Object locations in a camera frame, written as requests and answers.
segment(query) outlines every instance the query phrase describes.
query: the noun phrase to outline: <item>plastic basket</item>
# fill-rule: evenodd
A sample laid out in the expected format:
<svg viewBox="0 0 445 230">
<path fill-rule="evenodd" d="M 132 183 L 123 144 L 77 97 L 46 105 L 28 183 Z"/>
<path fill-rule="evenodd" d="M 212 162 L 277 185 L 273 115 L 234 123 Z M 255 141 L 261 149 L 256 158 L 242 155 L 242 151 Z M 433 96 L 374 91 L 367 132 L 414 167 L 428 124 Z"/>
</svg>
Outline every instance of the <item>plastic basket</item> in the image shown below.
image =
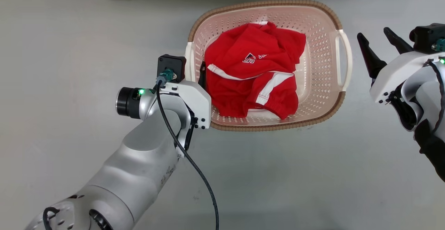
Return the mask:
<svg viewBox="0 0 445 230">
<path fill-rule="evenodd" d="M 194 24 L 186 48 L 186 79 L 199 80 L 207 47 L 227 30 L 246 23 L 273 22 L 278 28 L 305 33 L 305 52 L 294 72 L 299 107 L 286 119 L 268 111 L 249 112 L 246 118 L 220 116 L 212 107 L 211 126 L 219 130 L 264 131 L 304 127 L 334 115 L 343 103 L 351 79 L 351 46 L 337 15 L 312 0 L 251 2 L 211 10 Z M 346 75 L 341 80 L 339 40 L 346 50 Z"/>
</svg>

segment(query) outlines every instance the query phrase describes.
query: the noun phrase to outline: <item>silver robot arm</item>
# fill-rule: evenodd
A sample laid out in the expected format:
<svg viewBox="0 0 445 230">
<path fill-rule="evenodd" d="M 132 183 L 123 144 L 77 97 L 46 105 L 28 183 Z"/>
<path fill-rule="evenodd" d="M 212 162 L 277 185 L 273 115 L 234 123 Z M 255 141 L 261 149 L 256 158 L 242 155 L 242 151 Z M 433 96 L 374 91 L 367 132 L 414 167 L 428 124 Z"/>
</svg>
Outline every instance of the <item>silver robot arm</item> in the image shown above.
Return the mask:
<svg viewBox="0 0 445 230">
<path fill-rule="evenodd" d="M 416 27 L 410 46 L 391 29 L 383 32 L 400 55 L 389 64 L 380 60 L 363 34 L 357 35 L 374 102 L 391 104 L 400 123 L 420 146 L 445 181 L 445 24 Z"/>
<path fill-rule="evenodd" d="M 193 129 L 210 127 L 211 100 L 199 84 L 167 82 L 171 76 L 155 88 L 173 132 L 188 149 Z M 116 109 L 143 122 L 79 192 L 39 213 L 26 230 L 131 230 L 155 202 L 184 154 L 167 130 L 154 89 L 122 88 Z"/>
</svg>

